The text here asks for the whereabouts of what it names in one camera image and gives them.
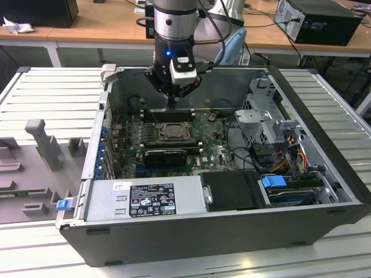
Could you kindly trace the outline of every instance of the silver cylinder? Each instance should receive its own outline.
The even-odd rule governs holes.
[[[227,8],[228,15],[232,19],[237,19],[242,22],[242,11],[245,6],[245,0],[216,0],[214,7],[209,10],[209,13],[219,14],[225,16],[225,12],[221,2],[224,2],[225,7]]]
[[[195,32],[195,28],[196,12],[176,16],[162,13],[155,9],[155,30],[166,39],[176,41],[189,38]]]
[[[197,8],[197,0],[155,0],[154,4],[166,10],[191,10]]]

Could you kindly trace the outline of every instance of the white table leg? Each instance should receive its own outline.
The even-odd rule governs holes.
[[[61,68],[62,64],[59,60],[58,51],[57,51],[57,44],[55,42],[48,42],[46,45],[46,50],[49,53],[50,60],[52,61],[52,65],[55,68]]]
[[[371,92],[367,97],[362,101],[357,110],[355,111],[359,116],[363,116],[367,110],[371,107]]]

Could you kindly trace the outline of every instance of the computer case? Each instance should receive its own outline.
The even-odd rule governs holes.
[[[274,21],[295,43],[346,46],[362,17],[330,0],[280,0]]]
[[[78,12],[76,0],[1,1],[0,23],[5,17],[16,23],[70,28]]]

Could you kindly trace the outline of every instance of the desk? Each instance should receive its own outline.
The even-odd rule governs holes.
[[[278,3],[276,0],[270,0],[269,2],[249,0],[248,2],[253,8],[264,12],[275,9]],[[348,9],[354,3],[345,0],[338,0],[337,2]],[[243,18],[245,19],[245,25],[248,26],[273,23],[267,16],[244,15]],[[252,53],[297,55],[285,33],[276,25],[264,28],[248,28],[246,43]],[[371,29],[360,25],[347,46],[295,44],[295,47],[301,55],[369,57],[371,54]]]
[[[248,0],[256,9],[275,9],[278,1]],[[339,0],[350,8],[352,2]],[[143,27],[135,20],[143,14],[134,14],[134,7],[124,0],[93,3],[77,0],[79,15],[71,28],[37,27],[36,32],[13,35],[1,29],[0,45],[43,46],[47,48],[54,67],[60,67],[59,47],[98,49],[153,49],[154,40],[146,39]],[[267,25],[273,21],[267,16],[244,15],[245,25]],[[246,43],[251,53],[294,54],[283,31],[275,26],[248,28]],[[371,29],[360,25],[348,46],[296,45],[301,55],[368,57],[371,54]]]

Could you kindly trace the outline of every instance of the warning label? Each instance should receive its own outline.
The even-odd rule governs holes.
[[[130,187],[131,217],[176,214],[174,184],[134,185]]]

